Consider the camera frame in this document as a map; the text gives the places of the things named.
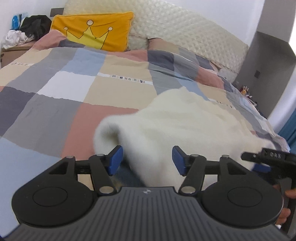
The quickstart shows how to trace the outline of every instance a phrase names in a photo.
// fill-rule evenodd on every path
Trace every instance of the quilted headboard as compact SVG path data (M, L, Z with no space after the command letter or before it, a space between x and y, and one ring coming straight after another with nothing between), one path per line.
M147 49L162 38L238 73L248 46L196 12L160 0L68 0L64 15L134 12L129 49Z

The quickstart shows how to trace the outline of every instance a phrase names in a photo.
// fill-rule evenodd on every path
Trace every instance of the pink fabric patch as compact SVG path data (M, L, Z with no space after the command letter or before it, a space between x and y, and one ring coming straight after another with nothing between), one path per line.
M60 41L66 39L66 37L58 30L52 29L48 34L44 35L34 45L33 49L43 50L58 47Z
M222 79L217 74L209 72L202 67L198 68L198 74L195 81L203 85L216 87L224 90L224 83Z
M137 109L131 108L82 103L72 122L62 157L75 156L77 160L88 159L95 154L93 148L94 132L102 119L109 115L125 115L137 111Z
M138 62L148 62L147 50L131 50L127 52L108 52L109 55L115 55L120 58L127 58Z
M149 50L158 50L159 47L164 46L167 42L160 38L149 39Z
M256 131L250 131L254 136L258 136Z

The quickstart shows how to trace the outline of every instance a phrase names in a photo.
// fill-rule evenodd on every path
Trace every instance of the ribbed gray surface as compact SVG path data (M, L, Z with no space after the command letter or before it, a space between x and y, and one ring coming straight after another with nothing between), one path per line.
M122 188L119 194L99 198L90 213L75 223L37 229L20 225L11 241L285 241L274 225L236 229L208 217L192 197L172 187Z

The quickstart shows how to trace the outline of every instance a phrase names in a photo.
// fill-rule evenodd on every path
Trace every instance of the bedside table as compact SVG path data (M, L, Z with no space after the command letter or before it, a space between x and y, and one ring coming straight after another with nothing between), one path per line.
M2 68L27 52L35 43L36 41L31 41L9 49L2 49L0 54Z

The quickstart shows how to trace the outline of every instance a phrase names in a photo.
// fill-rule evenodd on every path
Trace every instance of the white fur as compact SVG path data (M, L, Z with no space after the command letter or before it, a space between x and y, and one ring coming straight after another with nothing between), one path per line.
M135 114L105 118L95 131L95 152L108 153L116 145L122 145L131 169L147 186L174 186L176 190L184 177L172 161L175 145L208 160L218 161L222 154L228 154L248 169L253 164L241 160L242 152L274 148L272 142L251 134L245 123L219 104L205 101L184 87L163 92ZM203 188L215 181L206 178Z

